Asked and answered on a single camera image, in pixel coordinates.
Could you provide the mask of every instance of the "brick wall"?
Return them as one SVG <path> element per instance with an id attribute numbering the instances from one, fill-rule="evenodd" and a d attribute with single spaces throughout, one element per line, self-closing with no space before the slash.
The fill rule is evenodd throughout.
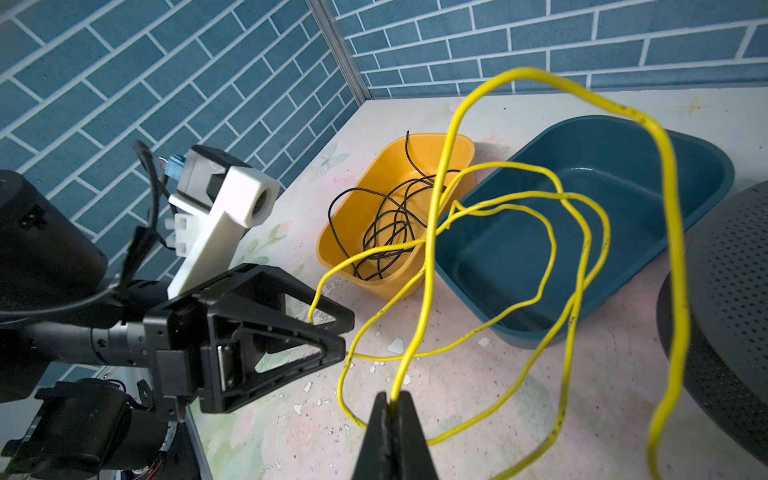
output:
<path id="1" fill-rule="evenodd" d="M 111 270 L 147 215 L 134 139 L 223 148 L 285 188 L 356 110 L 305 0 L 6 0 L 0 45 L 0 168 Z M 158 247 L 137 276 L 179 265 Z"/>
<path id="2" fill-rule="evenodd" d="M 764 0 L 329 2 L 374 98 L 467 94 L 523 66 L 588 88 L 768 81 Z"/>

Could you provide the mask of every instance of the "blue bin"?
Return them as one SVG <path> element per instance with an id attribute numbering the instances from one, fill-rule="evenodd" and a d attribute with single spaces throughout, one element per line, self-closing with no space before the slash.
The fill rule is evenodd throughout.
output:
<path id="1" fill-rule="evenodd" d="M 680 205 L 687 230 L 725 197 L 733 184 L 733 164 L 709 142 L 668 133 L 677 155 Z M 549 127 L 509 160 L 554 171 L 565 191 L 598 202 L 611 220 L 611 249 L 603 269 L 584 292 L 581 318 L 667 248 L 660 156 L 653 139 L 636 123 L 600 115 L 572 118 Z M 527 190 L 554 191 L 554 187 L 543 175 L 502 168 L 461 203 L 470 206 Z M 559 201 L 539 198 L 519 203 L 552 222 L 558 255 L 541 301 L 511 313 L 491 328 L 510 345 L 534 349 L 574 291 L 584 236 Z M 600 253 L 602 224 L 589 207 L 572 203 L 592 229 L 589 271 Z M 435 269 L 464 304 L 482 322 L 488 322 L 513 303 L 535 296 L 549 253 L 544 225 L 528 214 L 507 210 L 453 223 L 437 239 Z M 554 341 L 562 340 L 565 333 L 566 328 L 561 329 Z"/>

